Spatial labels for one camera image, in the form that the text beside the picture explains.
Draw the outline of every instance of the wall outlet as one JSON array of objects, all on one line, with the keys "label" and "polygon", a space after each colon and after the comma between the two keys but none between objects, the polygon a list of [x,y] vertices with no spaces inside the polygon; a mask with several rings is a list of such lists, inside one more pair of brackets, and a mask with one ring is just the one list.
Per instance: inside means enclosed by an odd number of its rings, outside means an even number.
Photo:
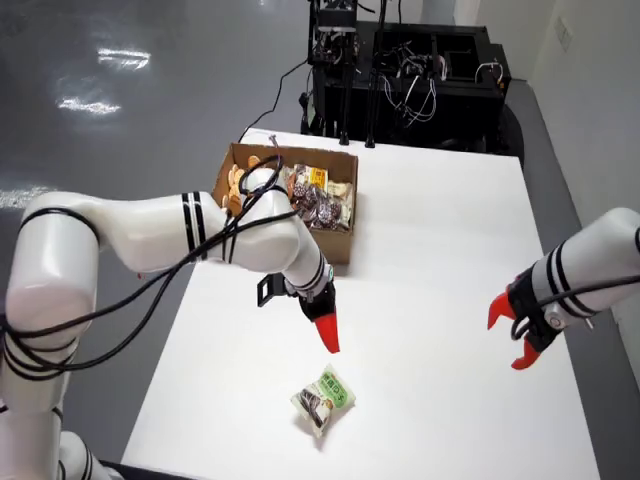
[{"label": "wall outlet", "polygon": [[573,34],[571,33],[571,30],[569,30],[569,27],[567,27],[567,22],[564,18],[560,16],[556,18],[555,29],[556,37],[558,37],[558,41],[560,42],[560,45],[562,45],[562,49],[566,52],[569,50],[569,46],[571,45]]}]

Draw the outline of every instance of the black stripe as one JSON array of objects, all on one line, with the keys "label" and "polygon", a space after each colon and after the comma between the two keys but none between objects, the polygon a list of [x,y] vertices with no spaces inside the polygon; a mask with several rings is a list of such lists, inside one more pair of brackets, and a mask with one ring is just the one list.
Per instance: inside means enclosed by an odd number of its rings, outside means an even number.
[{"label": "black stripe", "polygon": [[[193,192],[193,204],[196,207],[196,221],[198,222],[198,236],[200,237],[200,243],[198,246],[207,239],[204,231],[204,217],[202,216],[202,204],[200,203],[200,192]],[[207,259],[207,251],[205,250],[200,257],[201,260]]]},{"label": "black stripe", "polygon": [[193,240],[193,225],[191,224],[191,207],[189,206],[189,196],[186,193],[182,194],[182,211],[184,213],[184,228],[187,232],[187,245],[189,251],[193,251],[196,245]]},{"label": "black stripe", "polygon": [[87,447],[87,444],[82,442],[82,444],[84,445],[84,453],[85,453],[85,457],[84,457],[84,471],[82,472],[82,480],[87,480],[87,473],[89,473],[89,461],[91,459],[91,453],[89,453],[89,447]]},{"label": "black stripe", "polygon": [[[571,290],[571,287],[569,286],[567,277],[564,274],[564,267],[562,266],[562,248],[563,247],[564,247],[564,242],[560,244],[560,246],[558,247],[558,250],[556,251],[556,269],[558,270],[558,277],[560,278],[560,283],[562,283],[562,288],[564,288],[565,292],[568,292],[569,290]],[[582,310],[583,312],[585,312],[590,316],[593,316],[596,313],[598,313],[595,310],[591,310],[584,303],[582,303],[576,295],[571,295],[570,297],[568,297],[568,299],[571,300],[576,307],[578,307],[580,310]]]},{"label": "black stripe", "polygon": [[[7,343],[5,343],[4,345],[4,351],[9,355],[13,363],[15,363],[18,367],[23,368],[29,372],[50,372],[51,370],[53,370],[52,368],[45,367],[43,365],[31,365],[29,363],[23,362],[22,360],[20,360],[18,357],[14,355],[14,353],[11,351]],[[67,358],[62,360],[62,362],[60,362],[60,365],[66,365],[67,363],[69,363],[73,358],[73,355],[74,354],[72,353]]]},{"label": "black stripe", "polygon": [[[553,250],[547,257],[547,280],[549,281],[549,287],[551,288],[551,293],[553,295],[557,295],[559,293],[558,287],[556,286],[556,281],[553,278],[553,267],[552,267],[552,257],[557,250],[558,250],[557,248]],[[558,300],[558,303],[562,308],[565,309],[565,311],[569,315],[573,315],[574,317],[578,317],[578,318],[584,317],[583,315],[580,315],[578,312],[576,312],[573,308],[569,307],[569,305],[567,305],[567,302],[565,302],[564,299]]]},{"label": "black stripe", "polygon": [[18,368],[11,363],[11,361],[9,360],[9,357],[7,357],[6,349],[3,353],[3,357],[4,357],[4,361],[9,366],[9,369],[11,369],[13,373],[18,375],[20,378],[23,378],[25,380],[31,380],[32,382],[44,382],[45,380],[51,380],[53,378],[59,377],[64,373],[64,372],[55,372],[55,373],[52,373],[51,375],[42,375],[42,376],[36,377],[35,375],[29,375],[27,373],[24,373],[18,370]]},{"label": "black stripe", "polygon": [[38,218],[43,215],[50,215],[52,213],[55,213],[58,215],[67,215],[69,217],[72,217],[72,218],[75,218],[76,220],[81,221],[91,229],[93,234],[96,236],[96,240],[98,240],[98,243],[100,243],[100,236],[98,235],[98,230],[93,225],[93,223],[91,223],[85,217],[80,215],[78,212],[74,212],[73,210],[70,210],[68,208],[62,208],[62,207],[49,207],[49,208],[41,208],[40,210],[36,210],[35,212],[33,212],[31,215],[29,215],[27,218],[25,218],[22,221],[22,224],[20,225],[20,230],[22,230],[22,228],[34,218]]},{"label": "black stripe", "polygon": [[60,423],[62,423],[62,419],[63,419],[62,410],[60,410],[58,407],[53,407],[51,411],[56,417],[60,419]]},{"label": "black stripe", "polygon": [[44,352],[44,353],[55,353],[55,352],[61,352],[62,350],[66,350],[67,348],[69,348],[71,345],[73,345],[73,342],[75,342],[76,339],[74,338],[73,340],[71,340],[69,343],[67,343],[66,345],[63,345],[61,347],[58,348],[41,348],[41,347],[29,347],[29,350],[32,350],[34,352]]},{"label": "black stripe", "polygon": [[89,476],[87,477],[87,480],[91,480],[93,477],[93,455],[91,454],[89,447],[87,447],[87,451],[89,452]]},{"label": "black stripe", "polygon": [[324,269],[324,255],[322,254],[322,252],[320,252],[320,265],[318,265],[318,270],[316,270],[316,274],[313,276],[313,278],[309,282],[305,283],[300,287],[297,285],[292,285],[293,288],[295,288],[296,290],[310,290],[312,287],[315,287],[316,284],[318,283],[318,279],[320,278],[323,269]]}]

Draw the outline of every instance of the black bracket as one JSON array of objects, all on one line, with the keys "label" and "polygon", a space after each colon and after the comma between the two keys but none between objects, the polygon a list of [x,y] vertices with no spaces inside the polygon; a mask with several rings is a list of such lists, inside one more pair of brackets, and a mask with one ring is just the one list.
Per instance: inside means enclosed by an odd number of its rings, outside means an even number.
[{"label": "black bracket", "polygon": [[284,284],[284,275],[272,273],[258,283],[258,307],[266,305],[273,297],[291,296]]}]

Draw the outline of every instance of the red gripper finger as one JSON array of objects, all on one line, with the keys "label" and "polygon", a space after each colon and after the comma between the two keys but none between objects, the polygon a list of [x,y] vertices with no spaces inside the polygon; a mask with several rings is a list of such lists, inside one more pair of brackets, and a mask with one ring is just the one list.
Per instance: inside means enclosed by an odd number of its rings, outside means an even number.
[{"label": "red gripper finger", "polygon": [[536,352],[531,344],[527,340],[525,340],[524,356],[516,359],[511,364],[511,367],[515,370],[524,370],[525,368],[529,368],[531,365],[533,365],[539,356],[540,353]]},{"label": "red gripper finger", "polygon": [[498,317],[501,315],[509,317],[511,320],[516,319],[516,314],[513,313],[507,292],[499,295],[491,302],[491,306],[489,307],[489,330],[496,324]]},{"label": "red gripper finger", "polygon": [[327,350],[331,353],[338,353],[340,351],[340,344],[338,343],[338,316],[335,313],[323,315],[317,318],[314,323],[322,339],[322,343],[327,347]]}]

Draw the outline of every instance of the cardboard box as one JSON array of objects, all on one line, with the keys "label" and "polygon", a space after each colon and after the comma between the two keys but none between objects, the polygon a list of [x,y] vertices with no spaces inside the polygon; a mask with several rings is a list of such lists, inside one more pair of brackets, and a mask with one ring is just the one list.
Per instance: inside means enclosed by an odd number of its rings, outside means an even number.
[{"label": "cardboard box", "polygon": [[303,163],[311,167],[324,168],[329,171],[329,180],[334,182],[349,182],[353,185],[353,212],[349,230],[347,232],[311,229],[313,238],[318,243],[329,263],[333,265],[348,264],[351,257],[351,241],[356,219],[356,203],[358,192],[358,157],[344,152],[330,152],[299,147],[270,147],[265,145],[246,145],[233,143],[227,151],[218,178],[213,189],[213,198],[218,205],[222,205],[222,197],[229,193],[227,176],[235,163],[242,169],[248,168],[251,155],[266,158],[270,155],[282,155],[284,164],[293,167]]}]

